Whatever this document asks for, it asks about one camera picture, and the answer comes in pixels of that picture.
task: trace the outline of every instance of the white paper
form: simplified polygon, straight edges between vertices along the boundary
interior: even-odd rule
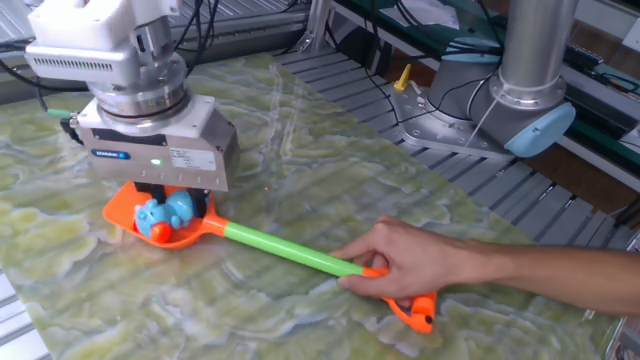
[[[439,24],[460,30],[456,9],[451,6],[443,5],[438,0],[403,0],[402,3],[411,15],[423,25]],[[382,9],[380,11],[403,26],[409,26],[402,15],[400,15],[397,5],[396,7]]]

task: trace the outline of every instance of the blue toy figure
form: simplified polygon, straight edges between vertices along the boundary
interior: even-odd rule
[[[151,199],[144,206],[137,206],[135,224],[142,235],[164,243],[173,230],[189,225],[194,216],[191,196],[186,190],[177,190],[167,197],[164,204]]]

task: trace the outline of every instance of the toy shovel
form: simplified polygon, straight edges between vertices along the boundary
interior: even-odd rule
[[[166,186],[168,196],[182,188]],[[140,237],[151,245],[167,249],[178,249],[196,242],[204,234],[215,234],[268,253],[295,261],[334,276],[362,275],[366,277],[384,276],[389,269],[362,267],[308,247],[280,239],[269,234],[256,231],[233,223],[216,214],[213,197],[209,196],[206,215],[200,219],[194,217],[188,225],[178,230],[167,227],[156,228],[152,236],[145,236],[135,225],[136,208],[151,200],[151,195],[138,192],[133,183],[126,183],[104,207],[104,218]],[[405,311],[393,299],[383,298],[391,310],[413,330],[430,333],[435,317],[436,293],[417,296],[413,299],[411,309]]]

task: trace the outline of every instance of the human hand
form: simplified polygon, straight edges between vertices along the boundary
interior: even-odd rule
[[[349,275],[338,284],[359,295],[389,297],[401,305],[410,298],[456,283],[479,281],[471,241],[458,241],[390,216],[379,218],[364,235],[331,255],[361,266],[389,268],[384,276]]]

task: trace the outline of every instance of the green marble surface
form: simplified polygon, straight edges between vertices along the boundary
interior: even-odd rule
[[[232,221],[329,251],[382,214],[455,237],[528,243],[268,55],[201,66],[242,149]],[[51,107],[89,99],[54,96]],[[101,218],[99,179],[35,101],[0,107],[0,266],[54,359],[599,359],[619,319],[498,286],[443,290],[432,334],[328,275],[215,237],[161,250]]]

